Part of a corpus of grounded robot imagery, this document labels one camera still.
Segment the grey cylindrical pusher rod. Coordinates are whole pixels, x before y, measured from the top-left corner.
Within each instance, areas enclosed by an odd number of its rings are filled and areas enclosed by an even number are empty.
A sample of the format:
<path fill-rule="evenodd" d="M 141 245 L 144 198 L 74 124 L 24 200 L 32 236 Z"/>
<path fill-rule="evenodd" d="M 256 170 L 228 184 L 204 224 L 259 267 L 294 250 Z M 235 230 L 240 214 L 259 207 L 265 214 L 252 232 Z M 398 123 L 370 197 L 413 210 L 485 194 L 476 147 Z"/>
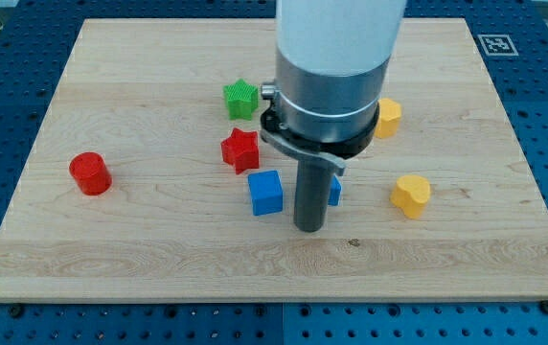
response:
<path fill-rule="evenodd" d="M 333 171 L 310 163 L 298 162 L 293 221 L 303 232 L 322 228 L 328 208 Z"/>

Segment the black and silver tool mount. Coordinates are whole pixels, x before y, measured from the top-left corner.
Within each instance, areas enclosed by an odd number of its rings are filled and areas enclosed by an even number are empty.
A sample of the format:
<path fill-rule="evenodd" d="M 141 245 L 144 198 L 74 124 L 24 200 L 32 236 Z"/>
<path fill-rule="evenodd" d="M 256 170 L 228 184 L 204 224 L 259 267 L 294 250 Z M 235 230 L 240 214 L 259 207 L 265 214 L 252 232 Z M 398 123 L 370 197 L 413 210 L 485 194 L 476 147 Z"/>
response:
<path fill-rule="evenodd" d="M 276 101 L 280 94 L 274 81 L 261 85 L 261 96 L 270 101 L 269 108 L 261 115 L 261 139 L 299 163 L 309 163 L 336 175 L 343 175 L 346 159 L 364 151 L 372 142 L 379 118 L 379 105 L 373 111 L 370 123 L 355 137 L 337 143 L 323 143 L 306 139 L 288 128 L 277 112 Z"/>

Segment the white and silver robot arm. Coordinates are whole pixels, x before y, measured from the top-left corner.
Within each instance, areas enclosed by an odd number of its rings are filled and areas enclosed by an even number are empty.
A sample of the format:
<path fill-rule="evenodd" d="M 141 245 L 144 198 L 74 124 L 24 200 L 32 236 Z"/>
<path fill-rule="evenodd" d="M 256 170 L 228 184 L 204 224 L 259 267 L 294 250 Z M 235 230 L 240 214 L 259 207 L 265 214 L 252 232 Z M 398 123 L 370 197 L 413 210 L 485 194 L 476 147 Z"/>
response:
<path fill-rule="evenodd" d="M 297 162 L 293 221 L 322 228 L 331 183 L 371 143 L 406 0 L 278 0 L 261 138 Z"/>

